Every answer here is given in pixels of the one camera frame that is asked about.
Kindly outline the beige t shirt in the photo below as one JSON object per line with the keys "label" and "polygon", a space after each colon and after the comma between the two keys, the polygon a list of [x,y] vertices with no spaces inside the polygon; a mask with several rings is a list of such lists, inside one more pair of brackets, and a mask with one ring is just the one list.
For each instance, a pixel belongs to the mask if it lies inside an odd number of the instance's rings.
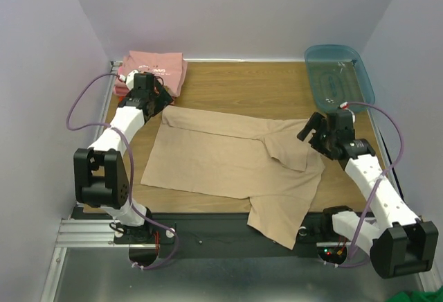
{"label": "beige t shirt", "polygon": [[248,225],[293,249],[324,164],[298,139],[303,120],[273,120],[182,107],[163,111],[141,182],[247,199]]}

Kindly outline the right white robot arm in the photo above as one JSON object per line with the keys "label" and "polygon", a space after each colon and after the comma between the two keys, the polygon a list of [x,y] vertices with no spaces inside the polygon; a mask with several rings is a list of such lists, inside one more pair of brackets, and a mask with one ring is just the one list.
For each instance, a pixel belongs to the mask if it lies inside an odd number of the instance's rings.
{"label": "right white robot arm", "polygon": [[325,209],[318,223],[319,234],[327,240],[346,238],[351,246],[365,252],[382,278],[430,271],[437,227],[406,205],[382,170],[374,148],[367,140],[356,138],[353,113],[348,109],[315,112],[297,137],[339,162],[366,200],[362,214],[347,206]]}

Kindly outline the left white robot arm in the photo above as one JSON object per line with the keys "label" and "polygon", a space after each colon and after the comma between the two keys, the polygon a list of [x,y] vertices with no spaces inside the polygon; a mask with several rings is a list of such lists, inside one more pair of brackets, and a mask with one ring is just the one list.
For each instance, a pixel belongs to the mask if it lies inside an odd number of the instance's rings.
{"label": "left white robot arm", "polygon": [[112,225],[115,232],[130,233],[138,242],[147,242],[153,237],[155,223],[151,211],[132,197],[134,169],[125,168],[123,157],[127,155],[130,164],[134,163],[130,141],[173,99],[162,77],[153,73],[133,70],[123,82],[129,91],[118,103],[111,122],[101,123],[103,133],[73,155],[75,198],[116,219]]}

